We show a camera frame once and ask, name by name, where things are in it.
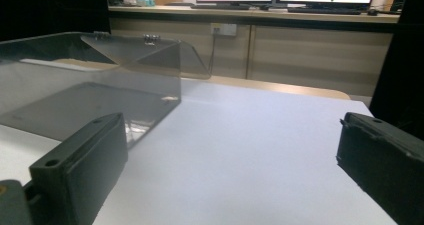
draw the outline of white tabletop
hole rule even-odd
[[[182,80],[182,103],[129,151],[94,224],[395,224],[337,166],[361,102]],[[1,127],[0,180],[57,141]]]

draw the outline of power socket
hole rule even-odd
[[[211,34],[235,37],[237,35],[237,25],[228,23],[211,23]]]

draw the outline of desk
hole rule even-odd
[[[182,103],[129,151],[94,224],[390,225],[337,166],[361,102],[182,80]],[[57,142],[2,127],[0,179]]]
[[[284,10],[110,7],[112,34],[157,34],[192,44],[213,75],[319,87],[371,97],[399,16],[294,14]],[[211,22],[237,24],[235,37]]]
[[[110,18],[128,18],[179,22],[218,22],[256,26],[366,31],[390,33],[397,28],[397,15],[324,15],[287,13],[285,9],[262,11],[199,10],[190,7],[109,7]]]

